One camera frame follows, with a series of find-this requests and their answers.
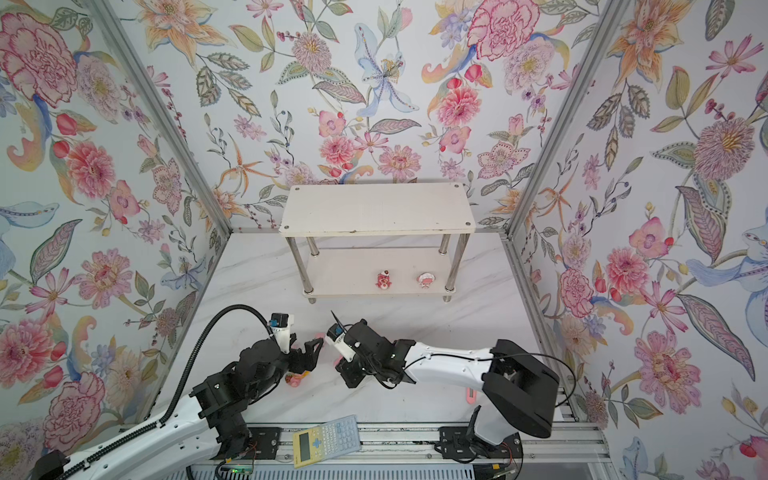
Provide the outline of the white two-tier shelf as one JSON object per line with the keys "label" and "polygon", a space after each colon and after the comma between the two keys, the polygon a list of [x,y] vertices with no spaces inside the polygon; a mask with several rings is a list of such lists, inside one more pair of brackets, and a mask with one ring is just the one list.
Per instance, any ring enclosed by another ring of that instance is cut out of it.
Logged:
{"label": "white two-tier shelf", "polygon": [[[476,222],[459,183],[296,185],[291,188],[280,234],[297,266],[310,302],[324,297],[433,295],[449,301]],[[321,238],[437,236],[434,247],[321,249]],[[390,273],[388,290],[377,275]],[[427,289],[417,277],[430,272]]]}

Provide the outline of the pink utility knife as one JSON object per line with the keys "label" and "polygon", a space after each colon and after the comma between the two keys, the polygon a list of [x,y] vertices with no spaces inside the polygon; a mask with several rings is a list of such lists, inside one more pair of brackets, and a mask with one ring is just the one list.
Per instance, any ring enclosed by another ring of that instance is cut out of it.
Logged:
{"label": "pink utility knife", "polygon": [[468,404],[475,404],[477,401],[477,392],[471,388],[466,389],[466,401]]}

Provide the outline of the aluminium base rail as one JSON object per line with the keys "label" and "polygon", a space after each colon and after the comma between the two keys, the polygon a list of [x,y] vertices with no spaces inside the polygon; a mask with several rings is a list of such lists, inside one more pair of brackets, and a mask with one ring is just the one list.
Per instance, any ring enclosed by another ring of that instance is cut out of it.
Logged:
{"label": "aluminium base rail", "polygon": [[[261,462],[285,463],[293,460],[293,437],[310,429],[307,423],[249,423],[250,437],[235,449],[236,458],[247,452],[261,456]],[[357,425],[361,447],[345,456],[332,458],[336,463],[425,463],[445,462],[438,450],[453,441],[443,435],[446,429],[460,436],[468,429],[466,422],[450,423],[366,423]],[[217,442],[216,430],[206,424],[184,427],[181,421],[171,421],[165,427],[145,433],[108,452],[104,446],[93,447],[87,456],[100,453],[90,465],[109,478],[160,478],[193,464],[222,460],[225,454]],[[608,445],[594,424],[557,422],[551,436],[545,439],[516,433],[496,449],[505,448],[504,455],[487,457],[480,453],[477,461],[488,463],[496,458],[513,457],[526,465],[539,463],[609,463]]]}

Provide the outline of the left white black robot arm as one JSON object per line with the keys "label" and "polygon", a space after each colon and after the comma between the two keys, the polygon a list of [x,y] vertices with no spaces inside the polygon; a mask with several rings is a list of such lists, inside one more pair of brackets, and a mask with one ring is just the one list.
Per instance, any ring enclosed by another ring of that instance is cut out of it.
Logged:
{"label": "left white black robot arm", "polygon": [[266,339],[184,392],[165,413],[114,439],[71,456],[54,450],[38,459],[31,479],[159,479],[197,462],[238,457],[256,443],[246,410],[270,394],[286,374],[317,365],[323,340],[283,352]]}

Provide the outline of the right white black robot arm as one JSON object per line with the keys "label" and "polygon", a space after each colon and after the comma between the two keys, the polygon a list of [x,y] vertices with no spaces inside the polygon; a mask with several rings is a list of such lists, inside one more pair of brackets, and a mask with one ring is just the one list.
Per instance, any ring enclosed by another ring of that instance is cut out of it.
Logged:
{"label": "right white black robot arm", "polygon": [[480,392],[491,406],[478,407],[468,427],[468,441],[496,447],[515,433],[538,439],[552,435],[559,375],[511,340],[491,348],[439,348],[411,339],[390,341],[362,319],[349,326],[332,324],[326,342],[341,355],[335,370],[354,389],[366,378],[392,390],[401,384],[437,383]]}

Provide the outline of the pink bear with yellow flower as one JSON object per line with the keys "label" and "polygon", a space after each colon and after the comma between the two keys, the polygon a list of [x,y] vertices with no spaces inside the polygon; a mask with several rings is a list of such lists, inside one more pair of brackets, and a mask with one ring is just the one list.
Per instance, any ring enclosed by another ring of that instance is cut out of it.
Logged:
{"label": "pink bear with yellow flower", "polygon": [[284,381],[286,384],[288,384],[292,388],[298,388],[302,381],[310,374],[309,371],[305,371],[303,373],[297,374],[297,373],[288,373]]}

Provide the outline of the pink white round figurine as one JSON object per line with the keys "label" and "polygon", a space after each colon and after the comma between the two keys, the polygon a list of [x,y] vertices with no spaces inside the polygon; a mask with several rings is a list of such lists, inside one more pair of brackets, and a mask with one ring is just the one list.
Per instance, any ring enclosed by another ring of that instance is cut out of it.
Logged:
{"label": "pink white round figurine", "polygon": [[435,275],[430,272],[424,272],[417,277],[418,285],[424,289],[429,288],[435,280]]}

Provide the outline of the dark pink strawberry bear toy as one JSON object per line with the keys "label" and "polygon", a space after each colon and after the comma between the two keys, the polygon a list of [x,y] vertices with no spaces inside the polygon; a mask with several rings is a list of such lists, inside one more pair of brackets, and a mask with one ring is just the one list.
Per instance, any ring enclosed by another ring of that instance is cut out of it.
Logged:
{"label": "dark pink strawberry bear toy", "polygon": [[388,290],[392,285],[390,273],[388,270],[383,270],[378,273],[376,286],[380,290]]}

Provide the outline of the yellow blue calculator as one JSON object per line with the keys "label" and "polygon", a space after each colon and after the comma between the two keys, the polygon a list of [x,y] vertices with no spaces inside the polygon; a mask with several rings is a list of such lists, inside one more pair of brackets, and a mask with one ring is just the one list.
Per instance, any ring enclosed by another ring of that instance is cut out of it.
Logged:
{"label": "yellow blue calculator", "polygon": [[357,417],[349,415],[292,435],[293,464],[303,468],[362,449]]}

